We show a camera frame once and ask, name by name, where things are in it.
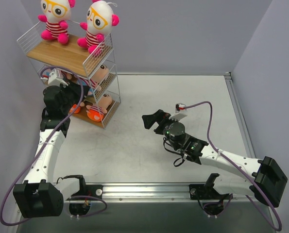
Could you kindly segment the boy plush orange shorts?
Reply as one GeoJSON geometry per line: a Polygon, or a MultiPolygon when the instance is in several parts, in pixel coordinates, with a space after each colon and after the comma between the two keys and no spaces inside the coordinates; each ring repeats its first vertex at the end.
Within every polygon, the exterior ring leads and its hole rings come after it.
{"type": "Polygon", "coordinates": [[[74,105],[71,107],[69,113],[72,113],[72,112],[73,112],[74,114],[77,114],[77,113],[80,112],[81,108],[84,107],[84,106],[85,106],[85,103],[84,103],[84,102],[81,102],[80,104],[74,104],[74,105]]]}
{"type": "Polygon", "coordinates": [[[112,97],[109,94],[103,94],[98,103],[87,104],[87,116],[89,119],[95,122],[101,122],[105,114],[107,114],[107,108],[112,103],[112,97]]]}

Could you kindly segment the boy plush blue shorts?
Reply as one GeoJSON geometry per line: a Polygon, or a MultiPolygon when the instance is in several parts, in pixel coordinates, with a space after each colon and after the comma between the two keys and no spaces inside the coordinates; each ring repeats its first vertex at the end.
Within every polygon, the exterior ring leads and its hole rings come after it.
{"type": "Polygon", "coordinates": [[[74,75],[72,75],[71,73],[65,72],[65,71],[61,71],[61,73],[64,76],[64,79],[69,80],[70,82],[74,79],[74,75]]]}
{"type": "Polygon", "coordinates": [[[88,80],[87,85],[91,87],[92,91],[101,91],[101,84],[108,78],[109,68],[106,65],[101,65],[92,77],[88,80]]]}

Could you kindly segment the white panda plush yellow glasses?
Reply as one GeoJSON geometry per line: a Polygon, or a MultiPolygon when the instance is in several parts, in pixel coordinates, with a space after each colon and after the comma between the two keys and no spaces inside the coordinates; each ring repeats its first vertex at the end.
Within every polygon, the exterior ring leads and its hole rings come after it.
{"type": "Polygon", "coordinates": [[[41,38],[47,41],[57,40],[60,44],[68,43],[68,23],[71,18],[71,9],[75,0],[41,0],[43,14],[38,16],[39,21],[46,25],[41,38]]]}

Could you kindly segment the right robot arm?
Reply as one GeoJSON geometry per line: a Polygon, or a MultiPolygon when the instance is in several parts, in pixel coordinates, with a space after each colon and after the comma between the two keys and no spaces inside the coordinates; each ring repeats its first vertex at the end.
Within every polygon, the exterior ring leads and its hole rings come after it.
{"type": "Polygon", "coordinates": [[[216,167],[236,175],[235,179],[227,180],[218,173],[211,174],[204,186],[207,197],[214,199],[233,193],[253,196],[267,206],[279,206],[288,179],[273,158],[249,158],[215,149],[208,142],[186,133],[180,122],[183,117],[183,114],[171,115],[159,109],[141,118],[147,130],[157,123],[154,132],[164,137],[164,143],[172,148],[170,152],[179,155],[182,162],[216,167]]]}

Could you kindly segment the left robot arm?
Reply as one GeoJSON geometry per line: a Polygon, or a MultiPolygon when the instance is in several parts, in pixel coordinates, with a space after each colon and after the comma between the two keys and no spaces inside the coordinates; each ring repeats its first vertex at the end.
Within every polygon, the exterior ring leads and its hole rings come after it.
{"type": "Polygon", "coordinates": [[[53,172],[59,150],[67,136],[72,107],[83,101],[89,87],[70,83],[66,87],[48,86],[43,90],[39,144],[33,163],[13,196],[24,218],[59,216],[63,194],[53,184],[53,172]]]}

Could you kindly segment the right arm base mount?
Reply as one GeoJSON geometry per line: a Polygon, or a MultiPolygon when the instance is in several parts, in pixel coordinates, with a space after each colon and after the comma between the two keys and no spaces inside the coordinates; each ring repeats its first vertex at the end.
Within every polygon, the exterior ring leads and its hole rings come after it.
{"type": "Polygon", "coordinates": [[[214,189],[214,182],[220,176],[218,173],[211,173],[204,183],[192,183],[189,185],[191,200],[224,200],[229,198],[230,193],[219,193],[214,189]]]}

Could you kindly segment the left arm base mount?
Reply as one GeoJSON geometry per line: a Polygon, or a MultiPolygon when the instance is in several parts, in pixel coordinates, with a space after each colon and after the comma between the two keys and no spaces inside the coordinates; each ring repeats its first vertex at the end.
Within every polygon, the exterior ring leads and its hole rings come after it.
{"type": "Polygon", "coordinates": [[[92,196],[102,199],[103,185],[87,183],[83,175],[67,175],[56,180],[55,188],[59,190],[64,200],[75,196],[92,196]]]}

